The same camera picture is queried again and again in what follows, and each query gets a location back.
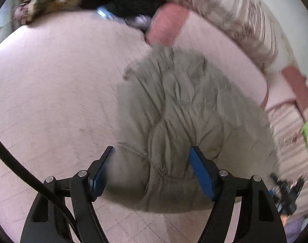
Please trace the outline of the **grey-brown padded winter coat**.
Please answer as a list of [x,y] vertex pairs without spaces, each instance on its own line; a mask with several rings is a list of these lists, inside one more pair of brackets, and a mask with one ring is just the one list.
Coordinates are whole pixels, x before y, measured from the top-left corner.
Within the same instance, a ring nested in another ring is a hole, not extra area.
[[189,162],[193,146],[218,168],[273,186],[277,156],[266,112],[202,54],[155,47],[130,67],[117,95],[107,200],[155,213],[210,209]]

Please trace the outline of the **striped floral pillow right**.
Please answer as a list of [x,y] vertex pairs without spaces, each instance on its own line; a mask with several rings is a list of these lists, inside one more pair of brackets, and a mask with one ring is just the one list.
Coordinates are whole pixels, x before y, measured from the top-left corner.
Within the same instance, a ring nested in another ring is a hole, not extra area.
[[279,166],[276,175],[289,184],[294,184],[300,177],[305,181],[291,220],[308,217],[308,150],[301,133],[304,120],[294,104],[283,104],[267,114],[276,145]]

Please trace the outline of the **striped floral pillow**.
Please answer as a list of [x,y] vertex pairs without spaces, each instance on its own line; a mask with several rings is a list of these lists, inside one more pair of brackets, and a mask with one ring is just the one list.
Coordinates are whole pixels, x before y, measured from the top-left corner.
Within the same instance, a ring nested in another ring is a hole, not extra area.
[[227,34],[263,70],[296,65],[292,47],[262,0],[167,0],[198,13]]
[[276,175],[289,184],[294,184],[300,177],[305,181],[291,220],[308,217],[308,150],[301,133],[304,120],[294,104],[283,104],[267,114],[276,145],[279,166]]

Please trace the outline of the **pink corner cushion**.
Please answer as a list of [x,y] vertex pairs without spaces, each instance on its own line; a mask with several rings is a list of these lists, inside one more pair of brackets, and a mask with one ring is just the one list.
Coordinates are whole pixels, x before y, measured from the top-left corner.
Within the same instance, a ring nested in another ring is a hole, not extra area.
[[281,71],[267,75],[267,111],[283,104],[296,104],[301,116],[308,121],[308,87],[306,76],[295,66],[287,66]]

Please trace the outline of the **pink bolster cushion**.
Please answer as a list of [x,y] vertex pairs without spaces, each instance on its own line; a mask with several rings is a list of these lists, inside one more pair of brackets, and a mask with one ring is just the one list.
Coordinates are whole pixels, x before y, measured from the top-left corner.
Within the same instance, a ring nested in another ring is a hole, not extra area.
[[146,33],[153,45],[201,53],[260,107],[268,100],[267,81],[260,69],[227,35],[197,13],[166,3],[155,13]]

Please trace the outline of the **striped floral pillow back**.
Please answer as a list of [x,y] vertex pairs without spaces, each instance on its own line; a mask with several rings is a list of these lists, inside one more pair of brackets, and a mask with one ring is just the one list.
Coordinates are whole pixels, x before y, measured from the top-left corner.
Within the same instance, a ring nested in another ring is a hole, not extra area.
[[296,65],[292,47],[262,0],[167,0],[198,13],[227,34],[263,70]]

